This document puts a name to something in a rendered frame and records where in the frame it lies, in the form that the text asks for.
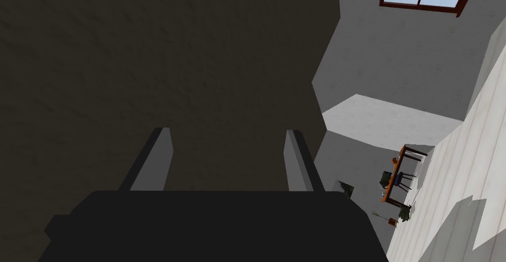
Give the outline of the green picture on wall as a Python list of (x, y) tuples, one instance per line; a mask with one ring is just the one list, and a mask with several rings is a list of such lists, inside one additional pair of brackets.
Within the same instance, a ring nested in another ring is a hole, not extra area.
[(337, 180), (333, 186), (332, 191), (343, 193), (348, 199), (350, 199), (353, 194), (354, 187), (352, 185)]

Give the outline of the potted plant in orange pot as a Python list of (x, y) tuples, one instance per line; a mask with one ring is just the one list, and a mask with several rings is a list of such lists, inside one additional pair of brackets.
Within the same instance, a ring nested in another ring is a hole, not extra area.
[(388, 222), (388, 224), (389, 224), (389, 225), (392, 225), (392, 226), (394, 226), (394, 227), (397, 227), (397, 223), (398, 223), (398, 221), (397, 221), (397, 220), (395, 220), (394, 218), (386, 218), (386, 217), (383, 217), (383, 216), (379, 215), (379, 214), (378, 214), (377, 212), (375, 212), (375, 211), (372, 211), (372, 212), (371, 212), (371, 214), (372, 214), (372, 215), (374, 215), (374, 216), (376, 216), (376, 217), (383, 218), (383, 219), (385, 219), (385, 220)]

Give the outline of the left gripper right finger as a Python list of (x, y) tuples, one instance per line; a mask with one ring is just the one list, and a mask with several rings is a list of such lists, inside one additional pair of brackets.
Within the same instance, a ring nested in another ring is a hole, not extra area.
[(288, 130), (284, 143), (284, 165), (289, 191), (325, 191), (308, 145), (299, 130)]

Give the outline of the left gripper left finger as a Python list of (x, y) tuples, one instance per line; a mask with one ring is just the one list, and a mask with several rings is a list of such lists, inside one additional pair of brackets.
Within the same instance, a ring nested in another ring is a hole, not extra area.
[(129, 169), (119, 190), (162, 191), (173, 152), (170, 129), (155, 128)]

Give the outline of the orange wooden table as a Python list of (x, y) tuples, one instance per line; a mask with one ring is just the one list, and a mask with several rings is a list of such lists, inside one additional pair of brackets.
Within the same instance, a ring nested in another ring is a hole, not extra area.
[(413, 148), (407, 147), (406, 145), (403, 145), (403, 147), (399, 151), (398, 158), (396, 158), (396, 162), (394, 164), (394, 168), (393, 168), (393, 172), (391, 173), (390, 180), (388, 181), (388, 184), (386, 185), (386, 189), (384, 190), (382, 202), (392, 204), (392, 205), (399, 207), (399, 208), (402, 208), (402, 207), (407, 208), (408, 207), (408, 206), (392, 199), (390, 196), (392, 193), (392, 189), (395, 186), (400, 186), (401, 189), (403, 189), (404, 191), (407, 191), (403, 187), (406, 187), (406, 188), (408, 188), (408, 187), (402, 184), (402, 178), (404, 177), (404, 174), (402, 174), (402, 175), (400, 174), (401, 173), (400, 167), (401, 167), (402, 161), (404, 158), (413, 159), (413, 160), (419, 161), (419, 162), (422, 161), (421, 158), (414, 157), (412, 154), (422, 156), (423, 158), (428, 156), (426, 153), (420, 152), (420, 151), (415, 150)]

